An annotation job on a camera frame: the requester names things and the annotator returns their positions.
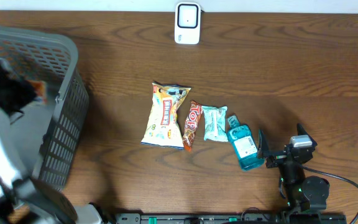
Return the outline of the light blue snack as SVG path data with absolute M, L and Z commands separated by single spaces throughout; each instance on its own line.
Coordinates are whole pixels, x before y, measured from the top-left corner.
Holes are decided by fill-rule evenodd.
M 204 140 L 228 142 L 226 134 L 226 111 L 227 106 L 220 108 L 202 106 L 204 114 Z

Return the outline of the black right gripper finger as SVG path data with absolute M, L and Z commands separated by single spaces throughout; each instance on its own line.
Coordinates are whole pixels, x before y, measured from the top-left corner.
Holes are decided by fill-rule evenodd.
M 296 125 L 296 128 L 297 128 L 297 133 L 298 133 L 298 135 L 305 135 L 305 134 L 307 134 L 310 138 L 311 138 L 311 140 L 312 140 L 312 142 L 313 142 L 313 145 L 311 146 L 311 147 L 316 147 L 318 144 L 317 144 L 317 142 L 306 132 L 306 130 L 304 129 L 304 127 L 300 124 L 300 123 L 298 123 L 297 125 Z
M 269 145 L 265 138 L 264 132 L 259 130 L 259 140 L 258 140 L 258 148 L 257 148 L 257 157 L 259 159 L 264 159 L 269 156 Z

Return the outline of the orange small snack packet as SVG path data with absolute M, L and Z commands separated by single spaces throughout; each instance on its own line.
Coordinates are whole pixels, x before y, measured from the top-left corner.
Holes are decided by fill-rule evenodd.
M 32 85 L 37 94 L 33 103 L 45 105 L 47 103 L 47 83 L 40 80 L 29 80 L 29 83 Z

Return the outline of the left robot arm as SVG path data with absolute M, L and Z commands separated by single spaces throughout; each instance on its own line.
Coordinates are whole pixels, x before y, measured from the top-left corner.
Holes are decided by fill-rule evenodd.
M 97 205 L 74 206 L 61 193 L 80 128 L 58 110 L 59 90 L 0 58 L 0 223 L 23 206 L 21 223 L 110 222 Z

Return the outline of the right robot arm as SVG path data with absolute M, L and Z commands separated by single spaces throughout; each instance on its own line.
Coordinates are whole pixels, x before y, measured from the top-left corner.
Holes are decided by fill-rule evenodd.
M 327 208 L 329 182 L 321 177 L 307 177 L 303 164 L 313 158 L 317 142 L 297 124 L 297 135 L 290 138 L 281 151 L 269 149 L 267 138 L 259 131 L 257 157 L 265 159 L 268 169 L 278 168 L 280 171 L 280 193 L 289 203 L 290 210 L 295 213 L 315 212 Z

